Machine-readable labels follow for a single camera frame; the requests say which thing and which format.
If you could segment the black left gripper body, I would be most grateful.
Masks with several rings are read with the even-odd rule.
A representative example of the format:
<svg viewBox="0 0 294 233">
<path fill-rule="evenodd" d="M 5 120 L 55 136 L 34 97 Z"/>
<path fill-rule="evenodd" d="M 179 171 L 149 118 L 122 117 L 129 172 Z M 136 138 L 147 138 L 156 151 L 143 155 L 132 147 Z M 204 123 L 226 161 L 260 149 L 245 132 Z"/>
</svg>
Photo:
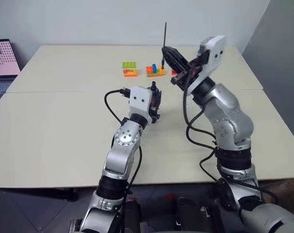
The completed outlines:
<svg viewBox="0 0 294 233">
<path fill-rule="evenodd" d="M 152 94 L 152 98 L 149 105 L 149 115 L 152 119 L 152 122 L 151 122 L 152 124 L 156 123 L 156 121 L 160 118 L 160 115 L 158 114 L 158 110 L 161 104 L 161 97 L 162 97 L 161 91 Z"/>
</svg>

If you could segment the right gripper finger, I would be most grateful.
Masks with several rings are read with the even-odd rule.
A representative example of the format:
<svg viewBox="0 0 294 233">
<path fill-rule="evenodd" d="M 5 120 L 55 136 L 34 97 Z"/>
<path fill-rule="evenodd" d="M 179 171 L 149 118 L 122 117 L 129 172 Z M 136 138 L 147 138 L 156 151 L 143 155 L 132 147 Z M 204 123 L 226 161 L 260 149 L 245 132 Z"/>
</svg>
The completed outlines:
<svg viewBox="0 0 294 233">
<path fill-rule="evenodd" d="M 164 59 L 168 65 L 187 65 L 188 61 L 173 47 L 162 47 Z"/>
<path fill-rule="evenodd" d="M 183 56 L 177 55 L 165 55 L 164 59 L 166 63 L 177 73 L 187 71 L 187 60 Z"/>
</svg>

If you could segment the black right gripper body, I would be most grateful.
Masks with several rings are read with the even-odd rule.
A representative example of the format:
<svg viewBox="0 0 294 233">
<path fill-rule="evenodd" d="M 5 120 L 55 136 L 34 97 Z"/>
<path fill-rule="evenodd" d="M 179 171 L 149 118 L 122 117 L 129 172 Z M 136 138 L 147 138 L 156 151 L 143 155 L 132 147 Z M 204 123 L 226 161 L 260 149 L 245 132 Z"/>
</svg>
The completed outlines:
<svg viewBox="0 0 294 233">
<path fill-rule="evenodd" d="M 171 83 L 177 85 L 181 90 L 185 90 L 203 70 L 203 66 L 208 63 L 209 51 L 202 52 L 198 57 L 187 63 L 187 68 L 171 78 Z"/>
</svg>

